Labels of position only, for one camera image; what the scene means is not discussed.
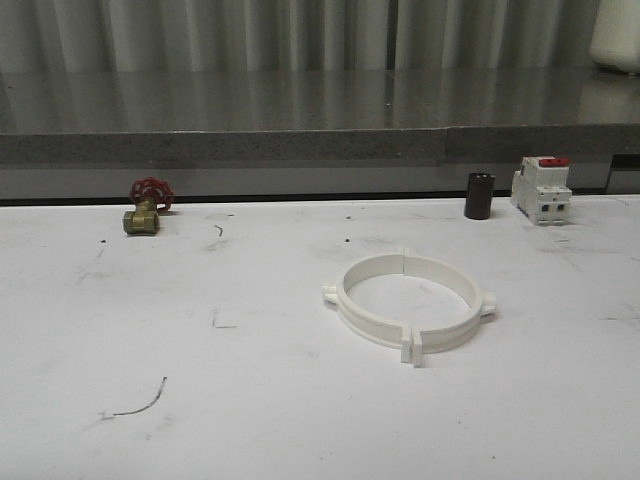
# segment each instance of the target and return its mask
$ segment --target white container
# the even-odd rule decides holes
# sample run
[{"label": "white container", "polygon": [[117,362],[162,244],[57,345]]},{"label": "white container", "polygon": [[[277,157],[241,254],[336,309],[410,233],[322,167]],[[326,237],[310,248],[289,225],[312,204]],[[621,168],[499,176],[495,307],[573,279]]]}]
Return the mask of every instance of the white container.
[{"label": "white container", "polygon": [[600,66],[640,73],[640,0],[600,0],[589,54]]}]

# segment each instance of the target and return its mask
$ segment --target black cylinder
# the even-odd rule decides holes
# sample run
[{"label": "black cylinder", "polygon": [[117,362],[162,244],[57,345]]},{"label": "black cylinder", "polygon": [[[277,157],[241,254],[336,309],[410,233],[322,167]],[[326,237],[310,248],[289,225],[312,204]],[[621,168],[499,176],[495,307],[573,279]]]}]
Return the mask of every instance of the black cylinder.
[{"label": "black cylinder", "polygon": [[473,220],[486,220],[491,214],[493,183],[496,177],[490,173],[470,173],[467,183],[467,202],[464,216]]}]

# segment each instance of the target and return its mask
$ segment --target dark mark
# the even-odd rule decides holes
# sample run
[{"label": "dark mark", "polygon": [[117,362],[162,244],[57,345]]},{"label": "dark mark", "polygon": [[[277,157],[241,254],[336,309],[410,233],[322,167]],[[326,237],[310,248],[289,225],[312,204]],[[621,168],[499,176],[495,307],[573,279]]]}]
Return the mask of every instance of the dark mark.
[{"label": "dark mark", "polygon": [[151,400],[151,402],[145,405],[144,407],[139,408],[138,410],[133,410],[131,412],[114,413],[113,415],[111,415],[111,417],[119,417],[122,415],[135,415],[136,413],[144,412],[145,410],[153,407],[158,401],[158,399],[160,398],[160,395],[162,395],[162,390],[164,390],[164,384],[166,383],[166,381],[167,381],[167,377],[163,377],[162,383],[160,384],[160,388],[158,389],[158,393],[156,394],[155,398]]}]

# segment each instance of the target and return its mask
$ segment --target stone countertop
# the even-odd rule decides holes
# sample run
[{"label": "stone countertop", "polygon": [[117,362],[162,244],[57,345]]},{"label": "stone countertop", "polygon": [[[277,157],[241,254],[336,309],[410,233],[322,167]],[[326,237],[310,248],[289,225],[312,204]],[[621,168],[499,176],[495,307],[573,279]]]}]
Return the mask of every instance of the stone countertop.
[{"label": "stone countertop", "polygon": [[[612,155],[638,152],[640,79],[588,67],[6,74],[0,83],[0,168],[8,170],[269,167],[297,169],[305,185],[303,169],[319,167],[333,177],[337,169],[456,162],[506,172],[523,155],[567,154],[591,165],[580,179],[597,178],[574,186],[596,188]],[[424,190],[464,189],[459,170]],[[379,191],[380,183],[353,191]],[[74,188],[69,196],[83,195]],[[301,189],[332,190],[328,180]]]}]

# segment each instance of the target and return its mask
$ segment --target scratch mark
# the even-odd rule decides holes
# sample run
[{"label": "scratch mark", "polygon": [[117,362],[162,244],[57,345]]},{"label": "scratch mark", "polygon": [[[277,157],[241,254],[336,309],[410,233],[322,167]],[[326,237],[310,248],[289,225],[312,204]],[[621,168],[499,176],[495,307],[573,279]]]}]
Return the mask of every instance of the scratch mark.
[{"label": "scratch mark", "polygon": [[627,317],[627,318],[618,318],[618,317],[604,317],[602,320],[607,320],[610,322],[618,322],[623,323],[634,330],[640,332],[640,316],[636,317]]},{"label": "scratch mark", "polygon": [[620,202],[620,203],[622,203],[623,205],[626,205],[627,207],[629,207],[629,206],[630,206],[628,202],[625,202],[624,200],[620,200],[619,198],[609,197],[609,199],[610,199],[610,200],[615,200],[616,202]]},{"label": "scratch mark", "polygon": [[156,431],[165,432],[171,428],[174,423],[174,419],[171,415],[166,415],[160,425],[156,427]]},{"label": "scratch mark", "polygon": [[560,245],[556,248],[539,248],[538,251],[543,253],[553,253],[553,254],[578,254],[578,253],[590,253],[596,255],[620,255],[621,251],[619,250],[605,250],[605,249],[597,249],[597,248],[583,248],[583,247],[575,247],[570,245]]},{"label": "scratch mark", "polygon": [[571,265],[575,270],[577,270],[578,272],[582,272],[582,268],[580,267],[580,265],[578,265],[576,262],[571,260],[571,258],[569,258],[568,255],[560,254],[560,256],[564,258],[569,263],[569,265]]},{"label": "scratch mark", "polygon": [[443,220],[443,221],[457,220],[456,217],[430,217],[429,215],[422,215],[420,213],[411,213],[411,216],[415,218],[421,218],[423,220]]},{"label": "scratch mark", "polygon": [[146,404],[144,407],[139,408],[138,410],[133,410],[131,412],[113,413],[113,414],[111,414],[110,417],[107,417],[103,412],[102,413],[102,420],[111,420],[114,417],[119,417],[119,416],[122,416],[122,415],[135,415],[136,413],[144,412],[145,410],[153,407],[156,404],[156,402],[160,399],[160,396],[162,395],[162,390],[164,390],[164,384],[166,382],[167,382],[167,377],[162,377],[162,383],[160,384],[160,388],[158,389],[158,393],[156,393],[155,398],[153,400],[151,400],[151,402]]},{"label": "scratch mark", "polygon": [[218,249],[225,248],[227,246],[227,242],[227,240],[217,240],[211,245],[207,245],[206,247],[204,247],[204,249],[207,252],[215,252]]},{"label": "scratch mark", "polygon": [[369,245],[395,245],[395,242],[379,237],[366,237],[364,242]]},{"label": "scratch mark", "polygon": [[217,308],[214,308],[212,311],[212,318],[211,318],[211,326],[213,328],[237,328],[236,325],[216,325],[216,322],[218,321],[218,313],[219,313],[219,310]]},{"label": "scratch mark", "polygon": [[79,285],[89,277],[93,277],[93,278],[97,278],[97,279],[102,280],[102,279],[105,279],[105,278],[109,277],[109,275],[106,274],[106,273],[103,273],[103,272],[84,272],[82,275],[80,275],[78,277],[78,280],[76,281],[76,283]]},{"label": "scratch mark", "polygon": [[204,217],[205,220],[228,220],[230,217],[234,217],[233,213],[212,213]]}]

